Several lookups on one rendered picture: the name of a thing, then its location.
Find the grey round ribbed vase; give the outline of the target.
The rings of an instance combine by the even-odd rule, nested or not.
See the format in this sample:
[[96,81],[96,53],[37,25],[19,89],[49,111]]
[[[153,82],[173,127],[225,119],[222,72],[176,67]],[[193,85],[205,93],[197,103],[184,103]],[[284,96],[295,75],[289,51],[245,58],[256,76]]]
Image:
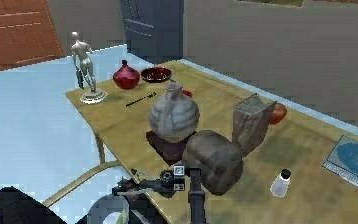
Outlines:
[[170,143],[180,142],[192,134],[199,118],[198,105],[183,93],[179,82],[166,85],[166,93],[155,101],[148,115],[151,130]]

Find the black chair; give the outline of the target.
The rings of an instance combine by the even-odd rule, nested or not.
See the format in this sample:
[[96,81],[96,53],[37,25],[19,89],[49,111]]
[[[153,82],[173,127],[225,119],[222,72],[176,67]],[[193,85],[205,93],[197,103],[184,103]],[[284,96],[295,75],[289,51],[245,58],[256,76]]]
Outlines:
[[67,224],[52,210],[19,189],[0,189],[0,224]]

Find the reddish brown wooden cabinet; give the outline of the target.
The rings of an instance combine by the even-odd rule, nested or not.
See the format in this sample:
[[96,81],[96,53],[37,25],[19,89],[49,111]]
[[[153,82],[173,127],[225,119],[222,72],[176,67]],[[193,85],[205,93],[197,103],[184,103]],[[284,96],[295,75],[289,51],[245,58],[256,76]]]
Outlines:
[[0,71],[63,56],[46,0],[0,0]]

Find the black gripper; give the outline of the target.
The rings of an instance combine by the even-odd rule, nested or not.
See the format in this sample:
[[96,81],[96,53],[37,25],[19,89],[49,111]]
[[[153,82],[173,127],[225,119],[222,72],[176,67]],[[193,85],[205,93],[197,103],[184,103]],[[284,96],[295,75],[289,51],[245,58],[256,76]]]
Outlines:
[[113,188],[112,194],[115,196],[127,196],[144,194],[146,192],[158,192],[161,185],[161,192],[172,192],[174,188],[174,173],[172,170],[163,170],[159,177],[152,176],[145,171],[131,169],[133,180],[121,179]]

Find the grey brown bread loaf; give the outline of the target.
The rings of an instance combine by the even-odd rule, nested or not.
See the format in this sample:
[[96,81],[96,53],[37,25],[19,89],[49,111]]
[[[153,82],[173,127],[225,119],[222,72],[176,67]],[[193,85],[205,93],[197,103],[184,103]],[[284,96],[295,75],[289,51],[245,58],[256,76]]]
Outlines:
[[243,173],[240,149],[212,130],[199,131],[189,138],[182,162],[201,168],[203,186],[216,196],[227,193]]

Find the dark red bowl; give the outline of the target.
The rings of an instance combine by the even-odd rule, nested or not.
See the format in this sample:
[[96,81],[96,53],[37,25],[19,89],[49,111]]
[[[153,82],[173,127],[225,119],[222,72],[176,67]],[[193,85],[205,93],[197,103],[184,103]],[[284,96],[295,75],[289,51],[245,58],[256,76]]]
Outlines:
[[162,83],[171,78],[172,72],[165,67],[150,67],[142,70],[140,75],[147,83]]

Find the black pen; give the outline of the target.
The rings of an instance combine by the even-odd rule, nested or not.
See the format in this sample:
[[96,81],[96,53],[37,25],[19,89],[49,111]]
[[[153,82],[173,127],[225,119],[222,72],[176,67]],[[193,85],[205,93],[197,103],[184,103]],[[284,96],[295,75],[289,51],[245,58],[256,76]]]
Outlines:
[[146,95],[146,96],[143,96],[143,97],[141,97],[141,98],[139,98],[139,99],[137,99],[137,100],[135,100],[135,101],[132,101],[132,102],[130,102],[130,103],[127,103],[127,104],[125,105],[125,107],[132,106],[132,105],[134,105],[134,104],[136,104],[136,103],[138,103],[138,102],[140,102],[140,101],[142,101],[142,100],[144,100],[144,99],[146,99],[146,98],[153,98],[155,95],[156,95],[156,92],[153,92],[153,93],[151,93],[151,94],[149,94],[149,95]]

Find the blue pad of paper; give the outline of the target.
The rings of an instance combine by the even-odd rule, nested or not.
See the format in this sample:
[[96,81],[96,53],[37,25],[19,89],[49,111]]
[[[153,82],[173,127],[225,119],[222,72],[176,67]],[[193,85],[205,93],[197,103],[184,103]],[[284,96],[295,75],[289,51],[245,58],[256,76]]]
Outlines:
[[322,166],[358,187],[358,141],[342,135]]

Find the dark blue door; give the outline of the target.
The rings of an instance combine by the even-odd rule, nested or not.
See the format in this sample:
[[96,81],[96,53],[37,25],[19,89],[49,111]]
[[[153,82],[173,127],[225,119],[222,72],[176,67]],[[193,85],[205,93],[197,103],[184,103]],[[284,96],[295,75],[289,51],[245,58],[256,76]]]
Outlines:
[[184,0],[120,0],[127,50],[152,64],[183,57]]

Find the silver human figure statue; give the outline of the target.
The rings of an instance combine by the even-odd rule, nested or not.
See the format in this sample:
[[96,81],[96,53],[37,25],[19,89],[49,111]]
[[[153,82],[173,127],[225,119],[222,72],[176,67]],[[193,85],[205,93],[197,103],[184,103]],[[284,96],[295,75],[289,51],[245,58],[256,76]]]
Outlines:
[[92,53],[92,48],[88,43],[80,40],[78,32],[73,31],[71,37],[75,41],[71,50],[78,86],[82,90],[85,89],[84,84],[89,87],[80,100],[84,104],[100,103],[107,97],[107,93],[97,87],[93,62],[89,56],[89,53]]

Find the clear shaker with black cap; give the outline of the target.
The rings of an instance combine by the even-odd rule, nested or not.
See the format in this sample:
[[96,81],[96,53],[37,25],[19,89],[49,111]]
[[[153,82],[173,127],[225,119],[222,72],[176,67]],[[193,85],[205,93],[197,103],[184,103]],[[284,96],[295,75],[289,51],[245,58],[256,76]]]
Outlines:
[[275,178],[270,187],[270,192],[278,198],[283,198],[286,193],[291,180],[291,171],[283,169]]

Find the light wooden table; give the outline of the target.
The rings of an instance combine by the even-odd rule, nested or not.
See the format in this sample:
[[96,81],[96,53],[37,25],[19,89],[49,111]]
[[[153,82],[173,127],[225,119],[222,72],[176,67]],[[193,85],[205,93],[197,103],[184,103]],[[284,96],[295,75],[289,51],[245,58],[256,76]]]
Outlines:
[[[152,98],[135,101],[161,84],[142,84],[122,91],[112,81],[100,83],[107,92],[96,105],[81,103],[81,90],[67,98],[95,133],[101,151],[109,150],[126,170],[157,175],[166,163],[147,143],[147,115]],[[207,195],[209,224],[358,224],[358,188],[323,168],[326,156],[343,131],[295,110],[269,128],[264,142],[244,159],[240,181],[225,195]],[[291,180],[283,198],[270,187],[283,169]]]

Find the dark maroon book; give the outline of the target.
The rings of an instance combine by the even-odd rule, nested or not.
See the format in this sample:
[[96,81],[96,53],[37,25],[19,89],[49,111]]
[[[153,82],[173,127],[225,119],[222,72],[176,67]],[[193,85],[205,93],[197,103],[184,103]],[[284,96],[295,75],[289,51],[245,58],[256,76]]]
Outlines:
[[185,139],[177,143],[171,143],[158,137],[153,131],[146,133],[148,143],[155,149],[156,153],[169,165],[173,165],[182,159],[188,140],[196,134],[194,131]]

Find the red apple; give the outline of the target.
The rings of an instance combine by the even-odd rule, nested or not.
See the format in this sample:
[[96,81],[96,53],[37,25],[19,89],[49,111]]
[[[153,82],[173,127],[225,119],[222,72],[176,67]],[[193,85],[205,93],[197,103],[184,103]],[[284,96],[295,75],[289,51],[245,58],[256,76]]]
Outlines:
[[276,103],[269,124],[270,125],[278,124],[286,117],[286,115],[287,115],[287,108],[283,104]]

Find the red faceted vase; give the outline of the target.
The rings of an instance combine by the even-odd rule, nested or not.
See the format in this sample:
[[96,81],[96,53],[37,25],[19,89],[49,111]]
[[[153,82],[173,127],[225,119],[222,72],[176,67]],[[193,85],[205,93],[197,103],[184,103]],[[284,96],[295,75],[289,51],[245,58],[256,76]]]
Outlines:
[[119,88],[131,90],[138,85],[140,73],[123,60],[121,67],[113,74],[113,81]]

